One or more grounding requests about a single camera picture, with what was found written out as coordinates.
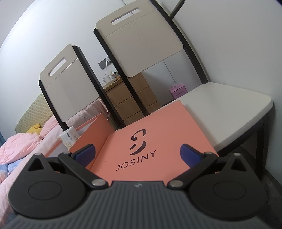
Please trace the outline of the white tissue pack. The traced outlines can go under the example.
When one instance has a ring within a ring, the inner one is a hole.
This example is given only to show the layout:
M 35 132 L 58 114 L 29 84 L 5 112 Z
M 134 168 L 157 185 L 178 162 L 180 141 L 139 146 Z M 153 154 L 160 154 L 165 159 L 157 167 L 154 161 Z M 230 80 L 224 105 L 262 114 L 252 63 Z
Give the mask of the white tissue pack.
M 62 141 L 62 143 L 68 150 L 75 144 L 79 137 L 80 135 L 73 126 L 69 127 L 69 129 L 63 131 L 59 135 L 59 139 Z

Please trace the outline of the pink open storage box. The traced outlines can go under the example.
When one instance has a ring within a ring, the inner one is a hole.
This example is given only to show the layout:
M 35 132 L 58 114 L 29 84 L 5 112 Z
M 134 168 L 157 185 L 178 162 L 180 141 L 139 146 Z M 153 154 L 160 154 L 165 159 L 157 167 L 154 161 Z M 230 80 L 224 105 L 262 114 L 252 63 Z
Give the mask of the pink open storage box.
M 114 128 L 106 120 L 103 114 L 99 114 L 78 127 L 76 131 L 80 134 L 80 137 L 70 149 L 67 149 L 63 142 L 59 139 L 47 152 L 45 157 L 57 157 L 60 153 L 65 151 L 74 153 L 87 144 L 93 144 L 96 149 L 96 155 L 95 158 L 86 166 L 86 169 L 90 170 L 108 136 L 114 133 Z

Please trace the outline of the pink box lid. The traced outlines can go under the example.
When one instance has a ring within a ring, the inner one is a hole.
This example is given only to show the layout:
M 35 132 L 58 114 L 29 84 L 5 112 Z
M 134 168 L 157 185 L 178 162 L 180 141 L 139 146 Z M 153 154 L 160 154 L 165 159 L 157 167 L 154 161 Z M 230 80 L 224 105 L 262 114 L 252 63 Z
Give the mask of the pink box lid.
M 184 105 L 176 101 L 109 135 L 90 171 L 109 184 L 167 184 L 189 169 L 181 158 L 183 144 L 200 153 L 216 152 Z

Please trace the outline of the pink pillow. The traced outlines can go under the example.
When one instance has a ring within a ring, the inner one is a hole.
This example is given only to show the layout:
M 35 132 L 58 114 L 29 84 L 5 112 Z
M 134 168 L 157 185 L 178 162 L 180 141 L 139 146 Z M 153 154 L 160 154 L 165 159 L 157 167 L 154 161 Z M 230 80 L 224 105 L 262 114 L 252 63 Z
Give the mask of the pink pillow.
M 108 118 L 107 109 L 100 100 L 96 100 L 88 105 L 86 108 L 67 120 L 66 123 L 69 127 L 73 126 L 74 128 L 78 128 L 98 114 L 103 114 L 106 118 Z M 59 124 L 56 118 L 52 116 L 43 126 L 42 131 L 39 134 L 39 138 L 44 139 L 56 126 L 59 126 Z

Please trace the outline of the yellow plush toy on bed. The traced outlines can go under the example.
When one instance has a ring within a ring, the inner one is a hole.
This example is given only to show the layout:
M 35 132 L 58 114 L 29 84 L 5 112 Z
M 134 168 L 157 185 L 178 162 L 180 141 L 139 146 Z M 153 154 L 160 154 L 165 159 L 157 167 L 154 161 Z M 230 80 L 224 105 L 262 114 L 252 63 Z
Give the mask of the yellow plush toy on bed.
M 30 128 L 26 131 L 26 133 L 31 133 L 31 134 L 36 133 L 36 134 L 39 135 L 39 134 L 41 133 L 41 131 L 42 131 L 42 128 L 41 128 L 40 124 L 37 123 L 37 124 L 35 124 L 34 126 L 30 127 Z

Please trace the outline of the beige quilted headboard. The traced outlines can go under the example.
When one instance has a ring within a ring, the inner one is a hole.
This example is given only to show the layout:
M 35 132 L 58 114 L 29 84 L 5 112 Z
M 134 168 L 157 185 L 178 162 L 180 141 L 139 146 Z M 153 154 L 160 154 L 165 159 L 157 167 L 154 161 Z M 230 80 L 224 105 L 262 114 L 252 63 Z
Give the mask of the beige quilted headboard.
M 52 116 L 53 113 L 44 95 L 41 93 L 19 120 L 15 127 L 15 132 L 17 134 L 25 133 L 36 124 L 43 127 Z

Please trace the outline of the pink duvet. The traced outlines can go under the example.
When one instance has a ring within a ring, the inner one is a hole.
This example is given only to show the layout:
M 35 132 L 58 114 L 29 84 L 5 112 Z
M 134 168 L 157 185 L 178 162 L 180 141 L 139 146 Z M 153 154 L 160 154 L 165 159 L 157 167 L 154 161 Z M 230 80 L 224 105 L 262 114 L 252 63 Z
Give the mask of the pink duvet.
M 45 154 L 48 147 L 37 133 L 20 133 L 9 137 L 1 146 L 1 165 L 20 160 L 30 153 Z

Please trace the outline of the small purple box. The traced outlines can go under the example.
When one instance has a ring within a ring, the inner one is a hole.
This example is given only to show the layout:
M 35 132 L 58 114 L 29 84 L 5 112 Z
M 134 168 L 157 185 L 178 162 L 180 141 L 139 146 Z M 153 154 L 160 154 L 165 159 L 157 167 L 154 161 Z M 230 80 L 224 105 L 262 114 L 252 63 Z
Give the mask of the small purple box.
M 169 92 L 172 95 L 173 99 L 178 99 L 179 97 L 187 93 L 187 89 L 183 84 L 176 84 L 169 89 Z

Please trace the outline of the pink bed sheet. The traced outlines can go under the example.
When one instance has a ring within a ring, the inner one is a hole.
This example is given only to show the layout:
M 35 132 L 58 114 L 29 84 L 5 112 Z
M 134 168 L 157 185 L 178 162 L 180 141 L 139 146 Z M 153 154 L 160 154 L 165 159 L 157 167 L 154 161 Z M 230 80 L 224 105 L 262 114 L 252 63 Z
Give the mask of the pink bed sheet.
M 9 215 L 13 213 L 13 210 L 9 204 L 9 191 L 13 186 L 16 178 L 19 176 L 22 169 L 25 167 L 26 163 L 35 153 L 42 153 L 46 157 L 57 156 L 59 154 L 59 149 L 64 152 L 66 150 L 66 147 L 63 146 L 62 143 L 57 143 L 52 148 L 50 148 L 46 144 L 40 143 L 39 146 L 37 146 L 37 148 L 35 148 L 31 153 L 29 153 L 19 163 L 19 165 L 14 169 L 14 171 L 10 175 L 8 175 L 8 177 L 1 183 L 1 228 L 5 226 Z

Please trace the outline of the beige chair near bed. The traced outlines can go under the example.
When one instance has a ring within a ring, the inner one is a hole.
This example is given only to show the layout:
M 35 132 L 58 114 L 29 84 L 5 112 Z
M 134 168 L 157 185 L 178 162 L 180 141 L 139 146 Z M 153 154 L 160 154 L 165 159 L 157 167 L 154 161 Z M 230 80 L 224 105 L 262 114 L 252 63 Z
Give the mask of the beige chair near bed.
M 81 48 L 69 44 L 40 73 L 39 87 L 62 130 L 66 121 L 101 99 L 118 128 L 126 125 L 86 60 Z

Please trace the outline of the wooden drawer cabinet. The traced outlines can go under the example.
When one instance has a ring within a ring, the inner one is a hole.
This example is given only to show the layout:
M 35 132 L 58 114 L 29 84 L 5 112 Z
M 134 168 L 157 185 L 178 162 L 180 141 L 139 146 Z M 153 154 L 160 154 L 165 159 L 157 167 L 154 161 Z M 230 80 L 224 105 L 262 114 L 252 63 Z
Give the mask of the wooden drawer cabinet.
M 143 74 L 139 73 L 129 78 L 129 82 L 150 114 L 160 109 L 160 103 Z M 103 88 L 126 125 L 144 118 L 144 114 L 122 79 L 107 83 Z

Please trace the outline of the beige chair with white seat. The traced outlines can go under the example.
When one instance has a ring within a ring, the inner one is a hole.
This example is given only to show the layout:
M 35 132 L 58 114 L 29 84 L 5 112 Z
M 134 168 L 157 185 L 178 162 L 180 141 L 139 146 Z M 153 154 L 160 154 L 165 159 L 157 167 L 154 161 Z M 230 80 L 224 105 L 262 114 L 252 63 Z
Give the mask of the beige chair with white seat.
M 271 97 L 208 81 L 173 17 L 157 1 L 134 1 L 99 20 L 94 34 L 144 115 L 148 112 L 130 79 L 162 64 L 174 83 L 185 85 L 187 93 L 180 96 L 180 101 L 221 156 L 238 151 L 255 135 L 255 162 L 259 167 L 265 166 Z

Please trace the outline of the wall power socket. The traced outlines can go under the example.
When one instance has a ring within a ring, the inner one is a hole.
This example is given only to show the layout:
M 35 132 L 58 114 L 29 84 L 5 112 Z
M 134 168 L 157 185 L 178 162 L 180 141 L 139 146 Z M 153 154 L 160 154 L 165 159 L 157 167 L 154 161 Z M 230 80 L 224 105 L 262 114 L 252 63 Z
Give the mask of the wall power socket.
M 102 70 L 107 69 L 108 66 L 110 66 L 111 64 L 112 64 L 112 61 L 110 60 L 109 57 L 107 57 L 104 60 L 102 60 L 101 62 L 99 62 L 99 66 Z

